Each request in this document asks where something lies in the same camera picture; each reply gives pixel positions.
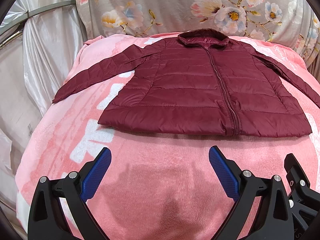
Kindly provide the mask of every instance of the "zipper teeth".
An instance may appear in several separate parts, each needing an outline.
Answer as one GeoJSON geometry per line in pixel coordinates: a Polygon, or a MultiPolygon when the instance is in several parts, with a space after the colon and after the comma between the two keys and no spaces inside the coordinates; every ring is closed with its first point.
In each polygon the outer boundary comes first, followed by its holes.
{"type": "Polygon", "coordinates": [[[235,125],[234,135],[238,135],[239,134],[239,121],[238,121],[238,117],[236,115],[236,111],[233,109],[231,103],[229,102],[228,94],[227,94],[228,92],[227,92],[227,90],[225,88],[225,84],[222,81],[222,78],[220,77],[218,70],[215,68],[215,66],[214,66],[214,64],[212,62],[212,58],[211,58],[210,52],[206,48],[204,48],[204,49],[206,50],[206,52],[207,52],[207,54],[209,56],[211,66],[212,66],[215,74],[217,75],[217,78],[218,78],[218,80],[220,82],[220,85],[222,87],[222,93],[223,93],[223,97],[225,99],[225,102],[227,103],[227,106],[228,106],[229,110],[232,113],[232,117],[233,117],[233,121],[234,121],[234,125],[235,125]]]}

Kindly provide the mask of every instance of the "fleece blanket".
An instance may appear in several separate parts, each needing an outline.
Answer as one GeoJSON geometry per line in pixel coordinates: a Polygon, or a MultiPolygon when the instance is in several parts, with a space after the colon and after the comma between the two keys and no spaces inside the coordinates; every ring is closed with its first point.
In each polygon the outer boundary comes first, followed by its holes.
{"type": "MultiPolygon", "coordinates": [[[[100,60],[132,44],[144,47],[178,33],[135,38],[114,34],[87,41],[67,80],[100,60]]],[[[282,45],[231,37],[284,64],[320,93],[320,85],[306,70],[302,58],[282,45]]],[[[226,158],[259,177],[280,175],[285,181],[284,158],[294,153],[320,192],[320,110],[304,94],[282,81],[299,101],[313,133],[301,138],[250,136],[191,136],[121,132],[97,124],[103,109],[132,78],[123,73],[52,105],[35,129],[16,174],[17,217],[27,230],[28,213],[38,179],[65,177],[91,161],[103,147],[112,162],[95,196],[87,201],[93,216],[110,239],[211,239],[230,211],[227,198],[209,160],[218,145],[226,158]]],[[[64,199],[61,200],[73,234],[82,238],[64,199]]],[[[253,221],[255,209],[239,237],[253,221]]]]}

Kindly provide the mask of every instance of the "jacket collar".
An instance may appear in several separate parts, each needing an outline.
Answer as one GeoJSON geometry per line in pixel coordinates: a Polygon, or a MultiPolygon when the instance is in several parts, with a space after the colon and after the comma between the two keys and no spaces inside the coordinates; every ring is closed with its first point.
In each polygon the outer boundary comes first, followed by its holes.
{"type": "Polygon", "coordinates": [[[198,29],[180,33],[178,39],[186,46],[224,47],[229,43],[228,36],[214,29],[198,29]]]}

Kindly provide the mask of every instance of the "maroon puffer jacket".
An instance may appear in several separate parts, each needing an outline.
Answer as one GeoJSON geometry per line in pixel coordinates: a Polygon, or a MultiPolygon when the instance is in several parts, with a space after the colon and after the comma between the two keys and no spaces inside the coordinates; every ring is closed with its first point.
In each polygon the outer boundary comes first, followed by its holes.
{"type": "Polygon", "coordinates": [[[320,107],[320,96],[284,65],[212,29],[181,33],[144,49],[132,45],[78,73],[53,103],[133,69],[99,124],[179,134],[310,134],[303,110],[279,76],[320,107]]]}

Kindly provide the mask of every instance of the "floral curtain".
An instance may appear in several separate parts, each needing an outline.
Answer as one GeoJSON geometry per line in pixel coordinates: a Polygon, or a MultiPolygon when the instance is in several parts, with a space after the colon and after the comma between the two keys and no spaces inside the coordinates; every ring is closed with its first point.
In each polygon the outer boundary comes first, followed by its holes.
{"type": "Polygon", "coordinates": [[[291,47],[307,67],[320,49],[320,23],[306,0],[76,1],[89,39],[213,28],[291,47]]]}

